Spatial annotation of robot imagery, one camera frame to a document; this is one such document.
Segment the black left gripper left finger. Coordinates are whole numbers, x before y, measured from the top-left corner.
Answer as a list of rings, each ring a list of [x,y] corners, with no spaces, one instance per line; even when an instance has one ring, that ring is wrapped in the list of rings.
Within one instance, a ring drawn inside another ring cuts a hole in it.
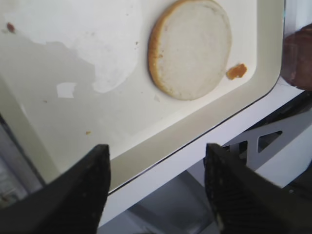
[[[56,180],[1,210],[2,234],[95,234],[110,187],[109,146],[95,146]]]

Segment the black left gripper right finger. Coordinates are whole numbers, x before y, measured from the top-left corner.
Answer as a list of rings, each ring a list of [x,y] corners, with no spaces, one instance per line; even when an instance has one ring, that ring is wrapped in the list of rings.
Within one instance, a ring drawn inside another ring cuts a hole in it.
[[[312,203],[248,168],[223,147],[209,143],[205,191],[222,234],[310,234]]]

